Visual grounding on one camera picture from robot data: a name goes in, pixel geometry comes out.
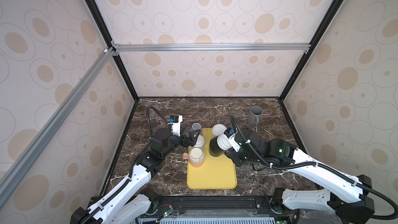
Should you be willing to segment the black mug white base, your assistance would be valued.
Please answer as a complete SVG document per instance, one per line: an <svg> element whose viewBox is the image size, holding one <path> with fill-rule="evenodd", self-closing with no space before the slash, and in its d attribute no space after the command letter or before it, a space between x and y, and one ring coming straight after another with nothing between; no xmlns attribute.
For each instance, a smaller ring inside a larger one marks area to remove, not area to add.
<svg viewBox="0 0 398 224"><path fill-rule="evenodd" d="M209 143L209 153L213 157L219 157L231 148L232 145L225 134L212 138Z"/></svg>

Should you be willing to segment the large grey mug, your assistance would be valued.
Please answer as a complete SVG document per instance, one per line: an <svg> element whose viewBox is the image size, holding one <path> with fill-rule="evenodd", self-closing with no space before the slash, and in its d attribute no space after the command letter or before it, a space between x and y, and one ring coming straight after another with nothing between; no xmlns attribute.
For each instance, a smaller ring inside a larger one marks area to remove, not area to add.
<svg viewBox="0 0 398 224"><path fill-rule="evenodd" d="M252 106L248 113L247 121L250 125L257 127L259 125L260 118L263 114L263 109L259 106Z"/></svg>

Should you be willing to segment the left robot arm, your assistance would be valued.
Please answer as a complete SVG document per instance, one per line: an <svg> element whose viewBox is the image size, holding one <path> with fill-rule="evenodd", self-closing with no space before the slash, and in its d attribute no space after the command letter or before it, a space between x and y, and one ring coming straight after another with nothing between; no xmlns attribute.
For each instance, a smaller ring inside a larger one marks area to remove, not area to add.
<svg viewBox="0 0 398 224"><path fill-rule="evenodd" d="M152 191L135 194L164 167L165 158L179 146L193 147L200 130L188 135L174 135L170 129L162 128L150 137L149 146L133 162L127 176L106 196L88 209L79 207L70 219L71 224L128 224L145 214L156 202Z"/></svg>

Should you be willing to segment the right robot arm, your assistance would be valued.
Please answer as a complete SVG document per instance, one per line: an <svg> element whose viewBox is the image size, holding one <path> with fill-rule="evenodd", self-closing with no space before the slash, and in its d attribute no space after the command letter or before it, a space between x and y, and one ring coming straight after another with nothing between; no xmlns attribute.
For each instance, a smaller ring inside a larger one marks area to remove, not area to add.
<svg viewBox="0 0 398 224"><path fill-rule="evenodd" d="M371 185L367 176L336 171L285 140L266 142L252 130L236 133L228 128L215 144L237 167L259 162L274 170L298 174L322 187L310 191L275 189L269 206L276 213L300 208L328 211L353 224L364 224L375 213L374 201L362 189Z"/></svg>

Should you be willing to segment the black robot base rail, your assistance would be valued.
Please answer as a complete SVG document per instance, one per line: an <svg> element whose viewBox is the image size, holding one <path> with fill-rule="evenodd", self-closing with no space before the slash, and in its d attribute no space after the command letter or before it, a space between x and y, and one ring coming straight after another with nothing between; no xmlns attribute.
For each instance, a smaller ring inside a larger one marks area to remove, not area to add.
<svg viewBox="0 0 398 224"><path fill-rule="evenodd" d="M129 224L343 224L332 212L291 210L270 197L157 197L149 211ZM160 218L158 207L174 211Z"/></svg>

